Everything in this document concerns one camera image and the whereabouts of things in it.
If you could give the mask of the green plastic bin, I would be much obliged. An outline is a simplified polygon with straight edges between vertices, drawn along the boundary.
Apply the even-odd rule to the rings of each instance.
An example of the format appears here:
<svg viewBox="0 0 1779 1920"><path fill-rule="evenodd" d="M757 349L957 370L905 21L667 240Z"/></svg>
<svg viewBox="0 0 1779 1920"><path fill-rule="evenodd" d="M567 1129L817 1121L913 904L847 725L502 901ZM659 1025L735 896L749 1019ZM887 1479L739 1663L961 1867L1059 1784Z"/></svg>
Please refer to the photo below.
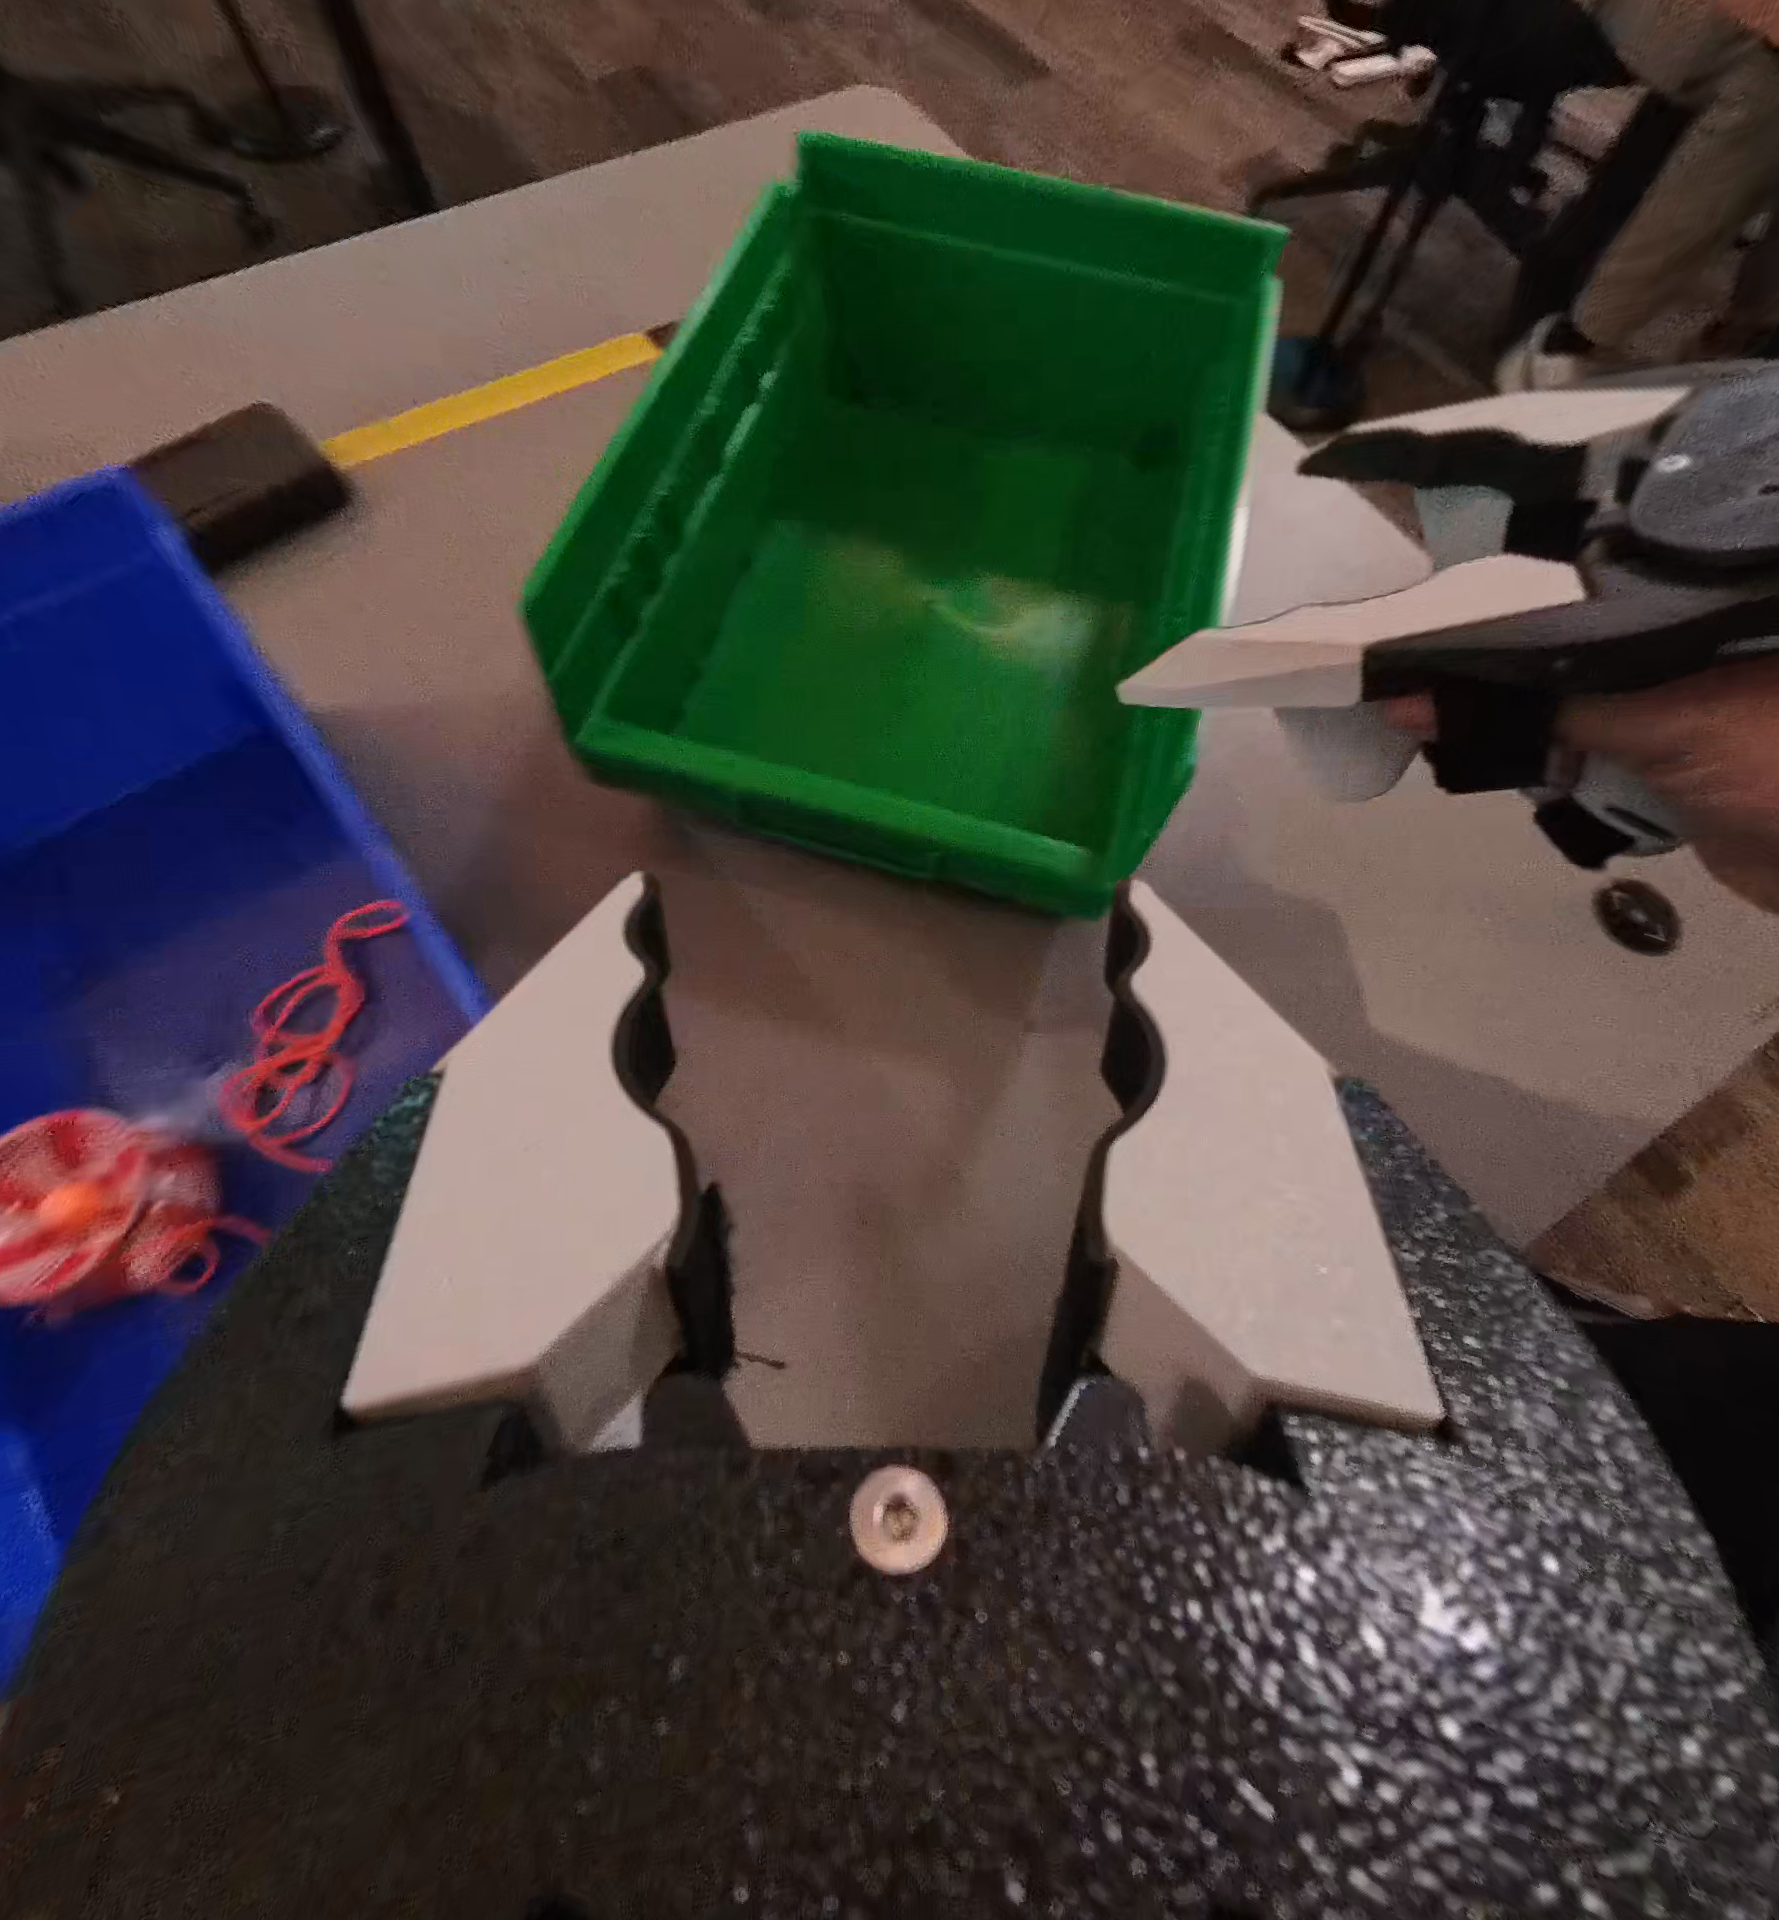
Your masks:
<svg viewBox="0 0 1779 1920"><path fill-rule="evenodd" d="M597 780L1093 916L1185 795L1285 230L805 131L522 592Z"/></svg>

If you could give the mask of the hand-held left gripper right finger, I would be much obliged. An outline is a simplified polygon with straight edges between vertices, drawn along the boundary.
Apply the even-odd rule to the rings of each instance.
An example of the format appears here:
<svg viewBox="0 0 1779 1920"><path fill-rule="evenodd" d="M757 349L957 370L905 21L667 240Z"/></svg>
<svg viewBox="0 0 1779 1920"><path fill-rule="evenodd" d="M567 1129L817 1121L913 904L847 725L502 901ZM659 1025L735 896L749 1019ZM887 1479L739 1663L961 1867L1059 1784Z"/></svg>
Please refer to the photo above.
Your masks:
<svg viewBox="0 0 1779 1920"><path fill-rule="evenodd" d="M1155 890L1119 886L1085 1173L1085 1359L1169 1449L1235 1453L1271 1414L1441 1427L1327 1060Z"/></svg>

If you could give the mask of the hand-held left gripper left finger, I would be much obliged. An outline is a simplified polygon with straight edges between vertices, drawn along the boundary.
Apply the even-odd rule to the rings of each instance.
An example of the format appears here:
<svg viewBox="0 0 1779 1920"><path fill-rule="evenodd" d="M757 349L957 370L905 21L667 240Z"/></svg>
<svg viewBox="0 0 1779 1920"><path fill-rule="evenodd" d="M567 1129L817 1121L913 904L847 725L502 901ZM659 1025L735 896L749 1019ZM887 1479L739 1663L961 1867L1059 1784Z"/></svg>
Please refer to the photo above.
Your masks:
<svg viewBox="0 0 1779 1920"><path fill-rule="evenodd" d="M625 1079L659 892L627 876L444 1058L344 1384L352 1424L520 1406L599 1448L677 1353L683 1163Z"/></svg>

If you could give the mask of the black object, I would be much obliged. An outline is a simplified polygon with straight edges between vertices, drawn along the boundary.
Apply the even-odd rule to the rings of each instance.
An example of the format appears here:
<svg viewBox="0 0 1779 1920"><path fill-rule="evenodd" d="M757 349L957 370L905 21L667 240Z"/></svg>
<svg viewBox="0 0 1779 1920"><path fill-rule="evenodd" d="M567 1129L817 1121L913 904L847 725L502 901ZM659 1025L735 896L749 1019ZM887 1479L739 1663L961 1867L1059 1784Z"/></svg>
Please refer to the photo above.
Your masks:
<svg viewBox="0 0 1779 1920"><path fill-rule="evenodd" d="M254 400L128 459L210 573L348 512L352 485L282 407Z"/></svg>

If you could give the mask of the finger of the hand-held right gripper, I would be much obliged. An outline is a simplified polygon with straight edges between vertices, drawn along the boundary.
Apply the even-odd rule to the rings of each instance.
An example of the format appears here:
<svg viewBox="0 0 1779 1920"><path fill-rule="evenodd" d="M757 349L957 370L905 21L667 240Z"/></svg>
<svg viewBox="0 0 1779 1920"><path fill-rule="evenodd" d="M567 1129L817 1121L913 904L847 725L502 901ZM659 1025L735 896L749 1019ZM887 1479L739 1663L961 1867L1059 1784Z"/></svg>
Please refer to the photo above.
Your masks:
<svg viewBox="0 0 1779 1920"><path fill-rule="evenodd" d="M1303 455L1303 474L1413 489L1575 492L1599 459L1641 442L1695 385L1581 385L1461 400L1365 420Z"/></svg>
<svg viewBox="0 0 1779 1920"><path fill-rule="evenodd" d="M1573 563L1487 556L1407 588L1353 601L1315 601L1259 621L1199 630L1121 682L1131 707L1269 710L1291 755L1327 797L1379 797L1419 743L1381 715L1369 692L1371 647L1425 641L1489 618L1577 606Z"/></svg>

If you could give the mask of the white desk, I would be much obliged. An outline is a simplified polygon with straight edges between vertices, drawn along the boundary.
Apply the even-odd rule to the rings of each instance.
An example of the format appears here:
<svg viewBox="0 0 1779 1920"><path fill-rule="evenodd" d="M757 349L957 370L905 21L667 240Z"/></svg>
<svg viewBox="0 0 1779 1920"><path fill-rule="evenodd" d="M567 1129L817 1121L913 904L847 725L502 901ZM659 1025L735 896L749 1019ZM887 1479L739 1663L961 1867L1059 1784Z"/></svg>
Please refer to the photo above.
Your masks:
<svg viewBox="0 0 1779 1920"><path fill-rule="evenodd" d="M0 343L0 506L250 400L318 440L681 319L803 129L953 152L851 85ZM506 992L629 869L661 881L669 1108L719 1180L733 1377L783 1446L1021 1446L1083 1163L1101 924L911 884L589 782L518 590L645 372L368 464L338 522L230 576L472 968ZM1143 876L1525 1245L1779 1019L1779 918L1685 853L1633 873L1669 956L1515 795L1425 767L1323 797L1275 719L1207 722Z"/></svg>

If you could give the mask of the person's right hand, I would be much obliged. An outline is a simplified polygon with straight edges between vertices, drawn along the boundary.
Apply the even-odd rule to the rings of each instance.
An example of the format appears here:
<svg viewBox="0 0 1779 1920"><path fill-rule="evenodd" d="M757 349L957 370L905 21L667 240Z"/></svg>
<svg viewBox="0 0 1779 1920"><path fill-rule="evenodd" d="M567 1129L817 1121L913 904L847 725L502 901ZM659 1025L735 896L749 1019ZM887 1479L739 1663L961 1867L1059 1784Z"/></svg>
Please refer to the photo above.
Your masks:
<svg viewBox="0 0 1779 1920"><path fill-rule="evenodd" d="M1565 699L1555 735L1639 780L1721 886L1779 916L1779 651Z"/></svg>

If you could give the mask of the blue plastic bin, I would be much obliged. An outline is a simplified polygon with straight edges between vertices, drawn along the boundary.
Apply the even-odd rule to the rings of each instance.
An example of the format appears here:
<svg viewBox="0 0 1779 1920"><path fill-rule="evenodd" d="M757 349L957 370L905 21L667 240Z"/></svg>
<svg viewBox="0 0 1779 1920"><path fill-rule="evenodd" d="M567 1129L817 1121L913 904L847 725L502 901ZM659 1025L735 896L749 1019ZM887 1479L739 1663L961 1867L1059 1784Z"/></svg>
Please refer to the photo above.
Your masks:
<svg viewBox="0 0 1779 1920"><path fill-rule="evenodd" d="M0 508L0 1137L112 1111L214 1151L278 1231L318 1175L220 1126L252 1010L348 909L408 922L356 961L344 1151L490 994L172 518L124 469ZM86 1506L256 1251L182 1298L62 1322L0 1308L0 1700Z"/></svg>

